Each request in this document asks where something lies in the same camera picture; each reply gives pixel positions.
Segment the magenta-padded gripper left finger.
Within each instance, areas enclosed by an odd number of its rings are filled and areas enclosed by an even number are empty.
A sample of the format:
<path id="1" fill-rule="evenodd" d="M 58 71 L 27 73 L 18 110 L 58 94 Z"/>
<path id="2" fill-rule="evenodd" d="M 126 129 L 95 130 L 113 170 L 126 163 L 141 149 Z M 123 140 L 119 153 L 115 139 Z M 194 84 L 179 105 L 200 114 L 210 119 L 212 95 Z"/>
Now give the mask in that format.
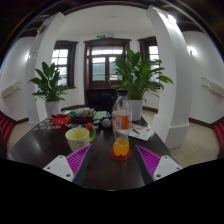
<path id="1" fill-rule="evenodd" d="M 91 146 L 85 146 L 68 156 L 57 156 L 44 167 L 44 170 L 81 186 L 91 154 Z"/>

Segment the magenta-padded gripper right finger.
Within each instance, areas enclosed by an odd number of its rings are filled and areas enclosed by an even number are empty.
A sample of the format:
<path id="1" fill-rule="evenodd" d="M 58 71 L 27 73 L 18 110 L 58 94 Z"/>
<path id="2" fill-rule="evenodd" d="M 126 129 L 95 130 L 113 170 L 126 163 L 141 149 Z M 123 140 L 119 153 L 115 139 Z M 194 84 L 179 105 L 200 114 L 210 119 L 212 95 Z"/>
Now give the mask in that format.
<path id="1" fill-rule="evenodd" d="M 136 145 L 136 157 L 145 184 L 160 180 L 182 169 L 182 167 L 168 155 L 159 156 L 139 145 Z"/>

